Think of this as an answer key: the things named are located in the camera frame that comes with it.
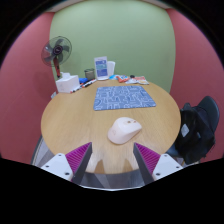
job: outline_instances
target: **patterned mat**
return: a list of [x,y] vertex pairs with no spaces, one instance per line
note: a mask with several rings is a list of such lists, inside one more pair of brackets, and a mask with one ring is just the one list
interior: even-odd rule
[[110,86],[97,89],[93,109],[115,110],[155,106],[156,103],[142,86]]

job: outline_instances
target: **fan blade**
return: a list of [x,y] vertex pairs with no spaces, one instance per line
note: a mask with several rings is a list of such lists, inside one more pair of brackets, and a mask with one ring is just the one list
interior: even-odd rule
[[44,58],[44,61],[49,62],[49,61],[52,61],[54,58],[55,58],[55,55],[51,55],[47,58]]
[[58,62],[60,63],[60,62],[62,62],[63,61],[63,55],[62,54],[59,54],[58,55]]
[[50,46],[50,44],[47,44],[47,46],[45,47],[45,50],[51,54],[53,53],[53,48]]
[[63,39],[57,40],[57,42],[55,43],[55,46],[59,45],[62,41],[63,41]]
[[68,51],[69,52],[69,46],[63,46],[63,50]]

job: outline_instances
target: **white box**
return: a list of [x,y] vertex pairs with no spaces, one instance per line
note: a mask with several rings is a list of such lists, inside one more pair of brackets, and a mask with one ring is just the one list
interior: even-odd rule
[[59,93],[70,93],[73,89],[80,86],[78,75],[66,75],[56,81]]

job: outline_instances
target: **cup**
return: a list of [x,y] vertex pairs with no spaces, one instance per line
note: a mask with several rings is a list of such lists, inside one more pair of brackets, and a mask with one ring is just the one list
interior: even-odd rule
[[95,79],[94,68],[86,69],[84,72],[85,72],[85,77],[88,80]]

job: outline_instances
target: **desk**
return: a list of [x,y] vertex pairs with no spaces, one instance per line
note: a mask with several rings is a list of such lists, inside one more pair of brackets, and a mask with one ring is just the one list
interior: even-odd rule
[[[165,90],[151,82],[141,86],[156,107],[94,111],[97,88],[119,85],[127,84],[117,80],[97,81],[72,94],[59,93],[49,102],[42,115],[41,132],[52,153],[67,154],[92,142],[93,153],[86,172],[116,174],[138,169],[134,142],[159,154],[170,148],[180,129],[179,108]],[[142,125],[142,130],[123,145],[107,138],[109,128],[119,117],[133,118]]]

